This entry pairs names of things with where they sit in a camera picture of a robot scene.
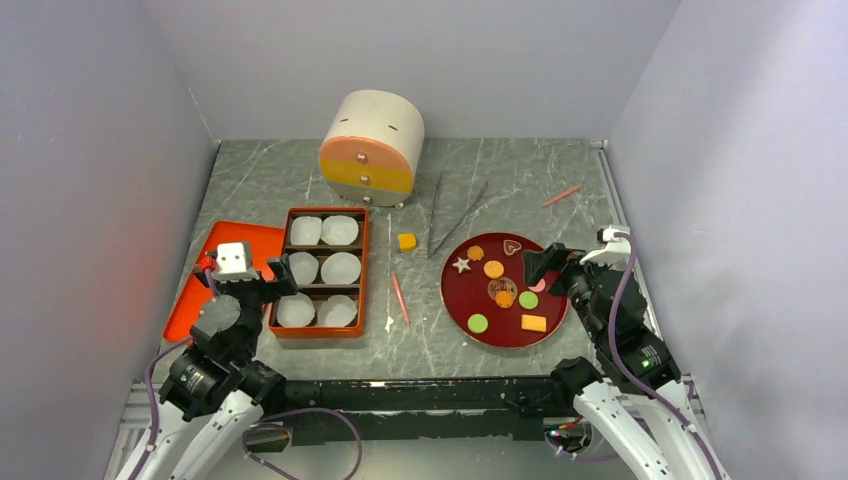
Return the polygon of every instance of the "pink pencil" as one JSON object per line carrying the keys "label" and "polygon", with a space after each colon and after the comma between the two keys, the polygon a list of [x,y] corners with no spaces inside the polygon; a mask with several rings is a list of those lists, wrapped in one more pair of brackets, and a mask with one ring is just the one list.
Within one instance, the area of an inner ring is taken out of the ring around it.
{"label": "pink pencil", "polygon": [[582,187],[582,186],[583,186],[583,184],[575,185],[575,186],[569,188],[568,190],[560,193],[559,195],[551,197],[551,199],[548,200],[547,202],[543,203],[542,206],[547,207],[548,205],[550,205],[554,202],[558,202],[558,201],[562,200],[563,198],[565,198],[565,197],[571,195],[572,193],[576,192],[577,190],[580,190],[580,187]]}
{"label": "pink pencil", "polygon": [[395,284],[395,293],[398,295],[398,303],[400,303],[400,311],[403,313],[403,319],[409,325],[409,312],[406,311],[406,302],[403,301],[403,292],[400,291],[400,282],[397,281],[397,275],[392,272],[392,283]]}

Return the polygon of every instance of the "metal tweezers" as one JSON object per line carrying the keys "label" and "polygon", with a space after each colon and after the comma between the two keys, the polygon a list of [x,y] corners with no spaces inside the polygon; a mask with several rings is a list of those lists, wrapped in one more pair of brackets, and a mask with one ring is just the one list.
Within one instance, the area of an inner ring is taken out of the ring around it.
{"label": "metal tweezers", "polygon": [[483,198],[483,192],[486,190],[486,187],[489,185],[489,182],[487,181],[483,183],[483,186],[480,187],[480,191],[477,192],[477,197],[474,198],[474,202],[472,202],[471,205],[469,205],[468,208],[465,209],[465,213],[463,213],[462,216],[459,217],[459,220],[457,220],[456,223],[453,224],[450,230],[448,230],[448,233],[444,237],[442,237],[436,247],[431,250],[430,238],[432,238],[433,236],[433,217],[436,214],[436,197],[439,196],[439,186],[441,186],[441,184],[442,174],[439,173],[439,179],[436,181],[436,190],[433,192],[433,205],[430,208],[430,225],[427,228],[427,259],[430,259],[430,257],[432,257],[436,253],[436,251],[441,248],[442,245],[444,245],[448,237],[450,237],[451,234],[453,234],[453,232],[456,231],[456,229],[459,228],[460,225],[462,225],[462,222],[465,221],[465,217],[467,217],[472,211],[476,210],[477,203],[479,203],[480,199]]}

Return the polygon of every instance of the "white star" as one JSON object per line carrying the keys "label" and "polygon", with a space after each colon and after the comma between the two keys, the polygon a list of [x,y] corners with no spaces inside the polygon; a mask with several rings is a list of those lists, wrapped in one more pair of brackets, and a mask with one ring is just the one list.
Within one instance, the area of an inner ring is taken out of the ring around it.
{"label": "white star", "polygon": [[462,273],[466,270],[471,271],[471,267],[468,266],[468,259],[456,257],[456,262],[451,264],[451,267],[455,268],[457,272]]}

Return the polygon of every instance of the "orange square piece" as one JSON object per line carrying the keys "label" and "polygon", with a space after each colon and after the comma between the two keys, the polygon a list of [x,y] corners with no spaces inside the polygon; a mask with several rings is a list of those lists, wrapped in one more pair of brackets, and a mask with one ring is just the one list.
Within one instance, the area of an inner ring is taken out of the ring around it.
{"label": "orange square piece", "polygon": [[548,331],[548,319],[538,315],[522,315],[521,329],[531,332],[545,333]]}

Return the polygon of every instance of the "orange compartment box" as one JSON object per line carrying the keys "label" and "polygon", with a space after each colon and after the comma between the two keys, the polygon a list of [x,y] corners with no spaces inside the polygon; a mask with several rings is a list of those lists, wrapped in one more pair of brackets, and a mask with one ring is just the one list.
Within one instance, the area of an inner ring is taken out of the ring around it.
{"label": "orange compartment box", "polygon": [[[291,224],[298,217],[318,217],[321,220],[333,215],[351,217],[359,224],[359,235],[350,245],[328,245],[319,240],[318,245],[292,245],[289,233]],[[306,252],[318,259],[319,274],[312,284],[298,286],[298,291],[312,300],[315,316],[305,327],[284,327],[277,322],[277,303],[271,307],[268,327],[278,338],[355,338],[365,332],[365,287],[368,278],[368,240],[370,227],[368,210],[363,207],[296,207],[289,210],[286,219],[286,235],[283,243],[283,253],[293,254]],[[358,283],[349,285],[328,285],[323,283],[320,270],[324,261],[330,255],[338,252],[348,252],[356,255],[362,265]],[[327,327],[318,324],[318,311],[321,305],[333,295],[350,297],[357,304],[356,318],[345,327]]]}
{"label": "orange compartment box", "polygon": [[[268,267],[268,258],[280,255],[284,239],[285,230],[282,228],[238,222],[215,222],[209,230],[209,235],[194,265],[206,256],[206,252],[218,248],[219,244],[247,242],[253,254],[253,268],[259,270],[265,280],[273,280],[274,273]],[[189,275],[180,298],[171,311],[171,317],[165,325],[162,337],[169,342],[179,342],[187,337],[191,326],[197,321],[198,311],[211,298],[212,292],[194,275]]]}

